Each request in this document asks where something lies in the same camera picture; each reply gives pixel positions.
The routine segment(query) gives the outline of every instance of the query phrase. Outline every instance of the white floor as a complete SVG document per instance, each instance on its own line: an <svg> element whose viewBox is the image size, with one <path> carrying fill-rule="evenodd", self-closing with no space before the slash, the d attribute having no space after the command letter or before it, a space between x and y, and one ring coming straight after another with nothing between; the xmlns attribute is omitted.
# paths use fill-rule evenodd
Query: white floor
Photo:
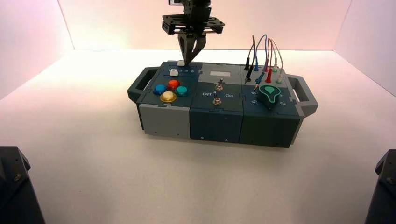
<svg viewBox="0 0 396 224"><path fill-rule="evenodd" d="M47 223L364 222L375 165L396 148L394 96L332 51L284 51L286 72L319 102L289 149L145 135L127 89L180 56L75 50L0 101L0 145L30 160ZM246 56L205 50L196 61Z"/></svg>

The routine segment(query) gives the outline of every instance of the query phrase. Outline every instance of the toggle switch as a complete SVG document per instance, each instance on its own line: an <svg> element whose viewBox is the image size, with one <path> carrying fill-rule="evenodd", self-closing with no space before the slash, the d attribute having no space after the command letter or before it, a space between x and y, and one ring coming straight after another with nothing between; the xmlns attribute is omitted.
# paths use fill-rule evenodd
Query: toggle switch
<svg viewBox="0 0 396 224"><path fill-rule="evenodd" d="M221 78L220 81L217 83L215 90L222 91L223 90L223 79Z"/></svg>
<svg viewBox="0 0 396 224"><path fill-rule="evenodd" d="M213 95L214 95L213 104L214 104L214 105L220 105L220 104L221 104L221 100L220 100L220 97L217 96L217 92L214 91L214 92L213 92Z"/></svg>

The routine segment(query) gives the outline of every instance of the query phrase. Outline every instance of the teal button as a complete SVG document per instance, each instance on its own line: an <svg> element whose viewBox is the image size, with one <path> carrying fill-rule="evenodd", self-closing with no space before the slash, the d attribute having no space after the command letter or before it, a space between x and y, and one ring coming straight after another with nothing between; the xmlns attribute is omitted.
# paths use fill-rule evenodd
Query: teal button
<svg viewBox="0 0 396 224"><path fill-rule="evenodd" d="M270 94L272 94L275 91L275 88L272 86L266 86L264 87L264 89Z"/></svg>
<svg viewBox="0 0 396 224"><path fill-rule="evenodd" d="M187 87L185 87L185 86L179 86L179 87L176 89L176 94L177 94L179 97L185 97L185 96L187 96L187 91L188 91Z"/></svg>

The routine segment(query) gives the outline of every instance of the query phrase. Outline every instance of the screw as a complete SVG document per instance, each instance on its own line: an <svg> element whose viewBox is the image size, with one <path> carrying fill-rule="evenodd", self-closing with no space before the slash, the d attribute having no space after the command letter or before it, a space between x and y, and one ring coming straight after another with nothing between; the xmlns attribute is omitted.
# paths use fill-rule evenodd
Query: screw
<svg viewBox="0 0 396 224"><path fill-rule="evenodd" d="M21 178L22 178L22 175L21 174L17 174L17 175L14 176L14 181L18 181Z"/></svg>
<svg viewBox="0 0 396 224"><path fill-rule="evenodd" d="M386 178L386 181L387 181L390 185L396 185L396 179L395 179L395 178L388 177L388 178Z"/></svg>

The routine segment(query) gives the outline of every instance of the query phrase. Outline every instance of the white wall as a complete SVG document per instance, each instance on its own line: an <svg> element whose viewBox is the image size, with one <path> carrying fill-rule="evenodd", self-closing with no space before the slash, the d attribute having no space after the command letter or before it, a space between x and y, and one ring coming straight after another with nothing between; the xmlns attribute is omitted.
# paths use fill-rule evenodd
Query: white wall
<svg viewBox="0 0 396 224"><path fill-rule="evenodd" d="M72 49L56 0L0 0L0 99Z"/></svg>
<svg viewBox="0 0 396 224"><path fill-rule="evenodd" d="M246 49L251 35L271 35L282 49L332 50L350 0L213 0L223 34L207 49ZM75 48L178 49L162 15L182 14L167 0L60 0Z"/></svg>
<svg viewBox="0 0 396 224"><path fill-rule="evenodd" d="M396 96L395 12L395 0L353 0L335 51Z"/></svg>

